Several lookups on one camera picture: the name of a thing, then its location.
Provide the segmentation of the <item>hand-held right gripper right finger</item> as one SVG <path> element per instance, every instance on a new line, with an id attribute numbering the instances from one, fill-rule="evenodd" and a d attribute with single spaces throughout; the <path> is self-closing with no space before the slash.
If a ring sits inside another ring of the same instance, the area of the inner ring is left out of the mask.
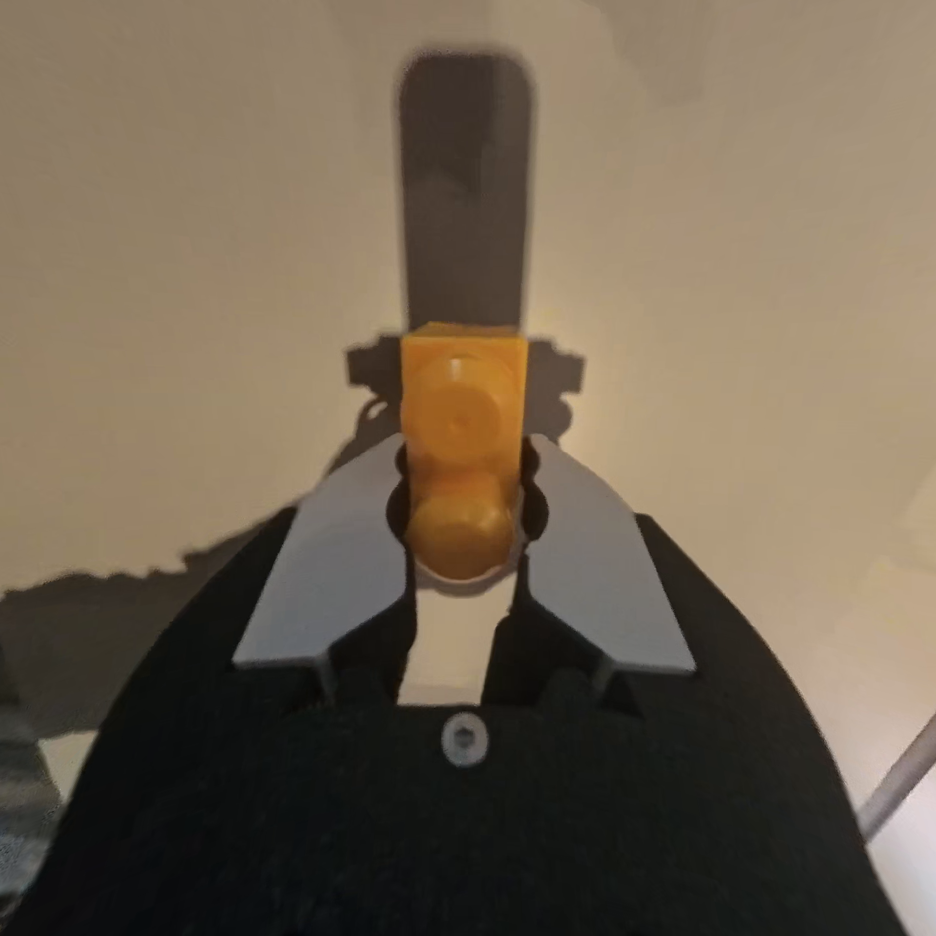
<path id="1" fill-rule="evenodd" d="M 626 501 L 538 433 L 524 441 L 521 491 L 512 652 L 523 691 L 541 691 L 556 669 L 567 667 L 601 692 L 617 673 L 696 673 Z"/>

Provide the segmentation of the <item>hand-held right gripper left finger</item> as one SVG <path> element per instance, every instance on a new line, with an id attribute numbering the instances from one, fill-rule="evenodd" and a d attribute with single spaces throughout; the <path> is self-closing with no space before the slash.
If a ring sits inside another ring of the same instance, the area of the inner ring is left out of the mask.
<path id="1" fill-rule="evenodd" d="M 324 688 L 372 667 L 399 688 L 415 640 L 412 562 L 389 521 L 404 478 L 393 433 L 301 498 L 232 662 L 310 665 Z"/>

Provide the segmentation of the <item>yellow two-stud toy block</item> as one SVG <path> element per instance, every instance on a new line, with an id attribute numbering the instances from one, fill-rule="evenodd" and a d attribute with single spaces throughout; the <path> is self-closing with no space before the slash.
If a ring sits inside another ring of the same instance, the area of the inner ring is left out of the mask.
<path id="1" fill-rule="evenodd" d="M 506 326 L 430 322 L 401 340 L 405 541 L 448 582 L 507 566 L 519 537 L 529 343 Z"/>

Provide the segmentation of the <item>grey metal rod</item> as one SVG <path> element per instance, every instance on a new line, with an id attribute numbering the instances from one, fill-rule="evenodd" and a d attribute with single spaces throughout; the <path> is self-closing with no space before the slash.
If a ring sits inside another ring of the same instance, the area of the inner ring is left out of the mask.
<path id="1" fill-rule="evenodd" d="M 857 812 L 865 844 L 871 843 L 935 764 L 935 717 L 923 726 Z"/>

